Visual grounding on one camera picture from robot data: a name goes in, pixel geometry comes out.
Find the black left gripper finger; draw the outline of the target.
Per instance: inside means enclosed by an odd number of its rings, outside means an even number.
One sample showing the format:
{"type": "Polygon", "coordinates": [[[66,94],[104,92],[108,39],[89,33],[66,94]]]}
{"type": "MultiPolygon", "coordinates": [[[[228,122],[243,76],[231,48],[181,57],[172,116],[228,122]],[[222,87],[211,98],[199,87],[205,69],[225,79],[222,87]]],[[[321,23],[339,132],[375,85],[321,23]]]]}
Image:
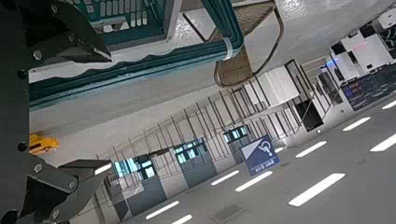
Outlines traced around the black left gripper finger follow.
{"type": "Polygon", "coordinates": [[[108,63],[111,53],[85,16],[59,0],[18,0],[21,36],[17,66],[28,70],[51,58],[108,63]]]}
{"type": "Polygon", "coordinates": [[[75,160],[54,167],[29,154],[19,158],[26,181],[18,224],[56,224],[79,213],[98,190],[110,160],[75,160]]]}

